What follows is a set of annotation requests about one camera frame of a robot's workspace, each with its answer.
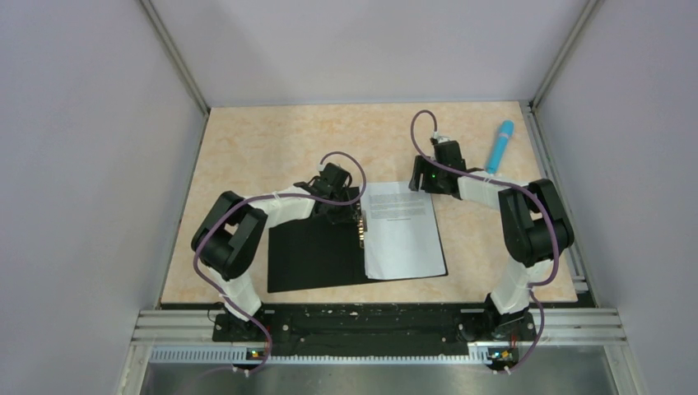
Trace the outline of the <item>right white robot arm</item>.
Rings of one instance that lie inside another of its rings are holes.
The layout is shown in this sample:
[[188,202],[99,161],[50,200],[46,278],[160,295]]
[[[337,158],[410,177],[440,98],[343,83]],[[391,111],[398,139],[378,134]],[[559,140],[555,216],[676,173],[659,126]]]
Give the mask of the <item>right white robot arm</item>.
[[533,288],[552,279],[548,269],[558,266],[561,252],[573,244],[569,218],[551,180],[521,186],[490,179],[483,170],[467,168],[456,141],[432,137],[430,143],[434,155],[416,156],[409,188],[476,202],[500,215],[507,267],[483,311],[464,319],[459,331],[469,341],[504,339],[525,327]]

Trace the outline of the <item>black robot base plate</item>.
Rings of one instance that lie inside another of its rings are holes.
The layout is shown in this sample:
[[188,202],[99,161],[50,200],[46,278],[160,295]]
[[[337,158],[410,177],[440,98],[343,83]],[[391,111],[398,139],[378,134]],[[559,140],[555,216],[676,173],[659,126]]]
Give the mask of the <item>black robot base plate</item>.
[[276,357],[403,357],[471,356],[478,342],[488,343],[484,360],[503,371],[520,359],[519,347],[537,337],[528,311],[525,327],[509,336],[469,341],[459,331],[466,318],[484,304],[266,304],[255,315],[260,324],[244,323],[229,313],[214,320],[214,342],[261,343],[247,353],[250,361]]

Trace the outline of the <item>white printed paper stack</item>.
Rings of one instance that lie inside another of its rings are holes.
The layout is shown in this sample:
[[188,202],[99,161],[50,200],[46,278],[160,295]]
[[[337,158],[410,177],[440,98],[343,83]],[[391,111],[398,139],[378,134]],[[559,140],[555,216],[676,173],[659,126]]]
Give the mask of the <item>white printed paper stack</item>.
[[448,274],[432,196],[407,182],[369,183],[365,214],[365,274],[396,281]]

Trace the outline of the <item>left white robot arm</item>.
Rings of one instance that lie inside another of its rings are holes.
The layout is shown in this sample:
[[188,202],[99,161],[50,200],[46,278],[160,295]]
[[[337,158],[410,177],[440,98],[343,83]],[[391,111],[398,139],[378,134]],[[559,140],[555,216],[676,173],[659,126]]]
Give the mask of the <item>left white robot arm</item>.
[[191,240],[193,270],[221,297],[240,337],[253,340],[263,332],[257,313],[262,302],[249,275],[263,233],[316,216],[339,223],[355,219],[368,183],[363,177],[357,193],[351,183],[347,170],[326,163],[309,181],[252,197],[226,191],[215,201]]

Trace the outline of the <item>turquoise marker pen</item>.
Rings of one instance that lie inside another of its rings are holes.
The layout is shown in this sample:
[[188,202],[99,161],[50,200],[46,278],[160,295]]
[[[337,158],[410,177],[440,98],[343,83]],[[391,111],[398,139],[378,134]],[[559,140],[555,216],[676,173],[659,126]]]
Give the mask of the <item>turquoise marker pen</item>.
[[495,174],[500,168],[500,163],[505,154],[506,147],[508,146],[510,138],[514,134],[514,122],[511,120],[505,120],[499,126],[491,152],[487,161],[485,163],[485,171],[488,174]]

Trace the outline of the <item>grey black file folder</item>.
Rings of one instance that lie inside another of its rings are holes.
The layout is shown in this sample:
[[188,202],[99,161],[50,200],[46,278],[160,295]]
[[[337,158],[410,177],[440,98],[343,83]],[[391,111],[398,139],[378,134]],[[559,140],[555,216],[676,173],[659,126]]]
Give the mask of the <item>grey black file folder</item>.
[[270,229],[267,291],[279,293],[385,281],[365,274],[363,223],[332,225],[322,217]]

